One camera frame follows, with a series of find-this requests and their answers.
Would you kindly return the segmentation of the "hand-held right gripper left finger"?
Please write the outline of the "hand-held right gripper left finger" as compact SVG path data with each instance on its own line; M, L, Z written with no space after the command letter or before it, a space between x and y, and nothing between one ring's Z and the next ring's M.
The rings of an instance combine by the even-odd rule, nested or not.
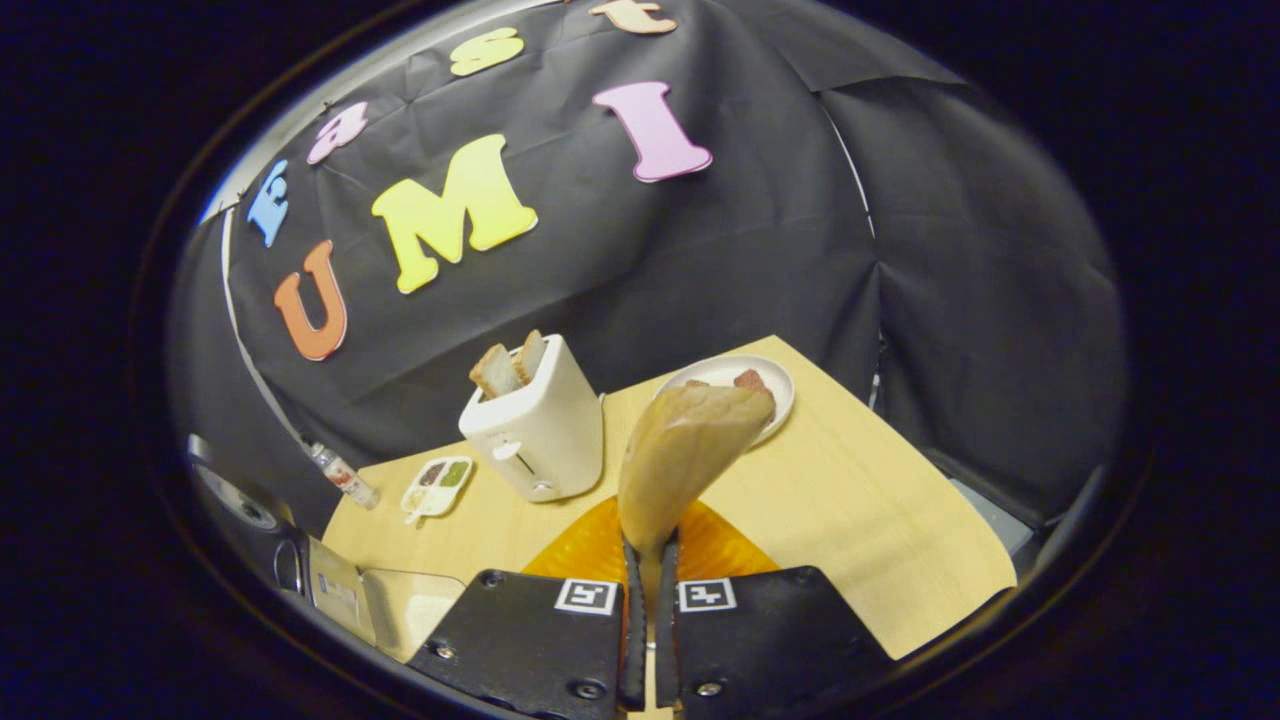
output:
M588 510L524 571L481 570L410 666L530 717L643 711L646 597L616 498Z

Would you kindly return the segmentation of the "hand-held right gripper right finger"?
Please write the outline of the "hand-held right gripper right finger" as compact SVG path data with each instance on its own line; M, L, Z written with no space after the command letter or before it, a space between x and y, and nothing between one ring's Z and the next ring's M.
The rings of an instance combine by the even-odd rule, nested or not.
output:
M796 717L893 664L819 568L777 565L703 502L663 550L654 643L678 717Z

